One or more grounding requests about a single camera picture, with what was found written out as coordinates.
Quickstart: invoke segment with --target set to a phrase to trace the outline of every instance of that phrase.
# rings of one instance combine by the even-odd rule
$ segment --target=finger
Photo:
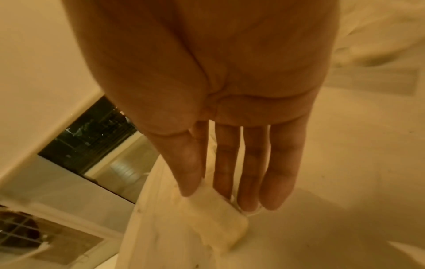
[[[294,188],[305,143],[308,115],[270,127],[270,162],[259,199],[269,210],[278,209]]]
[[[214,189],[230,199],[233,174],[238,157],[240,127],[216,124],[217,155],[214,172]]]
[[[202,178],[199,145],[190,132],[169,136],[144,132],[170,167],[182,196],[192,195]]]
[[[238,205],[251,212],[258,207],[261,180],[266,171],[268,154],[267,126],[244,128],[245,158],[238,189]]]
[[[207,164],[207,150],[208,150],[208,121],[197,121],[195,125],[190,129],[192,137],[198,144],[199,154],[201,157],[202,164],[202,177],[205,177],[205,170]]]

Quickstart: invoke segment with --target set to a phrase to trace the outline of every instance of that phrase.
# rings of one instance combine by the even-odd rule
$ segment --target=human hand
[[[283,203],[327,73],[337,0],[64,5],[95,79],[158,149],[182,195],[194,193],[205,174],[213,120],[214,188],[231,195],[243,127],[239,206]]]

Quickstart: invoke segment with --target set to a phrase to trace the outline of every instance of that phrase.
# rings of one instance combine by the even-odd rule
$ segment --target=piece of dough
[[[248,218],[204,181],[190,197],[176,194],[174,203],[203,244],[215,251],[228,251],[248,230]]]

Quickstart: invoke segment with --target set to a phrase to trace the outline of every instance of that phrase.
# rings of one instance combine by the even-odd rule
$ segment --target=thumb
[[[172,135],[144,132],[170,167],[182,196],[192,195],[203,177],[201,151],[189,130]]]

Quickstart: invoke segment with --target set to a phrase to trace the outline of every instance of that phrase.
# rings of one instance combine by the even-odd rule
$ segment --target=hand
[[[162,154],[183,195],[204,176],[213,120],[214,188],[231,195],[243,127],[238,204],[283,203],[327,73],[337,0],[64,4],[93,76]]]

